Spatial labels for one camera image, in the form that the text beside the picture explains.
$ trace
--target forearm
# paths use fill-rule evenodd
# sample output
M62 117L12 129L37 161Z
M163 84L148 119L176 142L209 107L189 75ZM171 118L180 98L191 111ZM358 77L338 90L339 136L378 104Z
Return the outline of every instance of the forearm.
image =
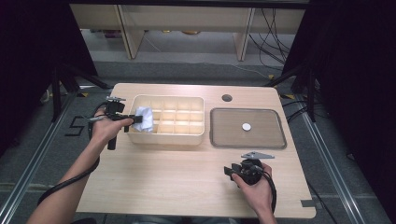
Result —
M87 171L99 158L106 143L92 139L59 183ZM71 223L88 176L51 194L34 211L28 223Z
M276 224L276 219L271 211L257 211L260 224Z

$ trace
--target wrist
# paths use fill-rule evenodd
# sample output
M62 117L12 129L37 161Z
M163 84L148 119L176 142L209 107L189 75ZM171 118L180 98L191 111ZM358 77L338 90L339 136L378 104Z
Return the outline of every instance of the wrist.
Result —
M275 224L276 219L271 209L262 209L256 211L257 217L261 224Z

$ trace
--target human hand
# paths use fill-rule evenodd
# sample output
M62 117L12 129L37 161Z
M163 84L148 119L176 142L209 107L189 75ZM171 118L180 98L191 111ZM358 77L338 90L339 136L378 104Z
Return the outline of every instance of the human hand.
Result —
M104 114L105 110L100 108L96 111L95 116L97 117ZM92 139L106 144L108 141L117 136L122 127L132 125L133 122L133 119L121 119L113 121L105 116L103 119L97 120L93 124Z
M262 163L264 172L272 176L272 168ZM233 181L239 186L245 195L248 205L255 211L261 223L276 223L271 208L272 193L268 181L262 176L255 185L248 185L237 174L232 174Z

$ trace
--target plastic organizer tray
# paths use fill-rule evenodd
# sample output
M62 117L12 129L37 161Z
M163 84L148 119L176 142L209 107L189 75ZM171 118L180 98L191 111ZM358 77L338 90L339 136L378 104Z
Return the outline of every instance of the plastic organizer tray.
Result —
M205 131L204 99L201 97L137 95L129 114L139 106L153 113L153 132L133 128L128 135L137 144L199 145Z

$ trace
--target human arm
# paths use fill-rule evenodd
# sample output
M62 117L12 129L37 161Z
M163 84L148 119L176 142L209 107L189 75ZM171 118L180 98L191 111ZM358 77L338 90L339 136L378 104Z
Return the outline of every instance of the human arm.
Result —
M264 172L272 175L272 169L269 165L262 163L262 168ZM260 223L276 223L276 219L271 208L272 193L268 181L262 177L258 183L250 186L237 174L232 174L232 178L245 195L248 205L257 214Z
M104 114L100 109L96 115ZM59 183L80 175L93 166L107 142L117 136L123 126L131 125L132 119L112 121L101 119L93 124L92 139L78 156ZM33 212L27 223L71 223L89 176L80 179L46 198Z

